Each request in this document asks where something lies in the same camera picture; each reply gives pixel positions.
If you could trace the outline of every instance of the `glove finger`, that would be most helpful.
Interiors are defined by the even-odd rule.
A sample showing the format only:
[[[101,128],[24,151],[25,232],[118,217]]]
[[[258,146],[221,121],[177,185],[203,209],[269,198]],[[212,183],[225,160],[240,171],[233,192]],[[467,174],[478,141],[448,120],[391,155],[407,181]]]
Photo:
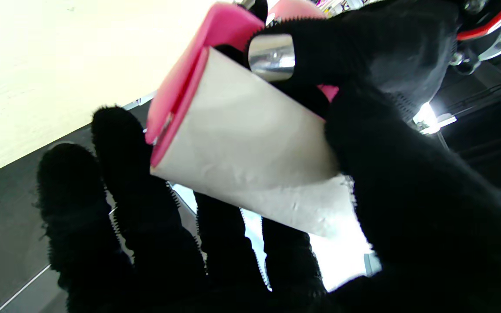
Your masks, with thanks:
[[[307,233],[262,218],[262,236],[273,293],[288,296],[300,304],[326,293]]]
[[[400,0],[378,10],[367,8],[266,28],[249,42],[248,66],[268,81],[297,85],[339,86],[352,77],[385,83],[401,75],[418,76],[413,65],[424,65],[419,70],[429,72],[430,62],[440,59],[439,48],[455,38],[458,10],[453,3]]]
[[[202,255],[181,225],[167,182],[150,174],[152,147],[145,143],[139,121],[119,107],[100,109],[94,114],[92,136],[117,203],[117,226],[134,252],[141,301],[167,303],[201,293],[206,285]]]
[[[266,291],[264,279],[238,207],[194,193],[202,251],[213,287]]]
[[[133,268],[111,226],[96,159],[79,145],[59,144],[42,157],[37,180],[48,257],[68,291],[68,311],[126,309]]]

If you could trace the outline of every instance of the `gloved hand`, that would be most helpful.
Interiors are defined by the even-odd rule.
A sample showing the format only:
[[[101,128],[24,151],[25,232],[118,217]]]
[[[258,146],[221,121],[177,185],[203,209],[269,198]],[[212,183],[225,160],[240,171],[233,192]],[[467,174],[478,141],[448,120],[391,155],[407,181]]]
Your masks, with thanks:
[[[326,293],[308,234],[263,221],[269,293],[239,208],[196,194],[205,268],[196,239],[181,225],[179,199],[149,173],[151,146],[137,119],[106,108],[91,127],[97,159],[63,143],[44,154],[38,170],[50,265],[68,292],[69,312],[257,311],[271,297],[287,307]],[[134,264],[110,223],[106,187]]]
[[[396,0],[282,22],[250,41],[250,68],[266,78],[291,73],[294,48],[292,76],[277,82],[288,95],[340,88],[323,115],[326,139],[354,181],[358,221],[382,264],[328,295],[341,311],[501,311],[501,192],[403,122],[440,86],[456,18],[449,2]],[[461,256],[473,260],[468,269]]]
[[[385,0],[329,20],[267,27],[250,41],[247,61],[267,80],[286,79],[272,73],[291,75],[278,82],[288,94],[313,85],[369,85],[409,120],[440,87],[455,51],[457,19],[457,5],[445,0]]]

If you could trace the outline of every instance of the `bright light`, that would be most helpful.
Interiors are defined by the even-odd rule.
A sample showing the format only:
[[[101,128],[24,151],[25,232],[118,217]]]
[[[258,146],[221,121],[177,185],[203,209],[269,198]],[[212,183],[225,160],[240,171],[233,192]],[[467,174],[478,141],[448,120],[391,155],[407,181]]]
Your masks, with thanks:
[[[438,124],[438,119],[436,118],[436,114],[434,114],[430,103],[424,103],[421,106],[419,112],[413,117],[413,122],[424,122],[428,125],[428,127],[435,127]]]
[[[446,125],[450,125],[453,122],[457,122],[457,118],[455,118],[454,116],[450,117],[447,120],[443,120],[443,121],[437,123],[433,127],[428,127],[426,129],[421,130],[421,134],[426,135],[427,133],[436,133],[437,131],[440,130],[440,128],[442,128]]]
[[[421,133],[423,135],[426,135],[427,133],[437,133],[440,128],[455,121],[457,121],[457,119],[449,113],[436,117],[436,114],[434,114],[430,103],[424,103],[421,106],[419,112],[413,117],[413,122],[415,124],[425,124],[426,126],[428,126],[425,129],[421,130]]]

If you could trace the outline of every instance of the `light wooden surface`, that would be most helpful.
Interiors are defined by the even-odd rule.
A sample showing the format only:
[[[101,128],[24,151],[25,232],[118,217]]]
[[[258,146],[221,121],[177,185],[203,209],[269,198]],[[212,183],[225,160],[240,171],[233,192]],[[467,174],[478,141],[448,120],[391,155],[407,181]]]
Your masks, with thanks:
[[[214,0],[0,0],[0,168],[155,91]]]

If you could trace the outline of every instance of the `adhesive paper roll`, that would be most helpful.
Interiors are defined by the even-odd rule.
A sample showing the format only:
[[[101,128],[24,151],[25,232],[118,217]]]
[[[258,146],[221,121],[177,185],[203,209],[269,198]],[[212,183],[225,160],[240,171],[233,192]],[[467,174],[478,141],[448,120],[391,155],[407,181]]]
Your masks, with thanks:
[[[212,48],[190,108],[151,172],[320,236],[356,223],[324,121]]]

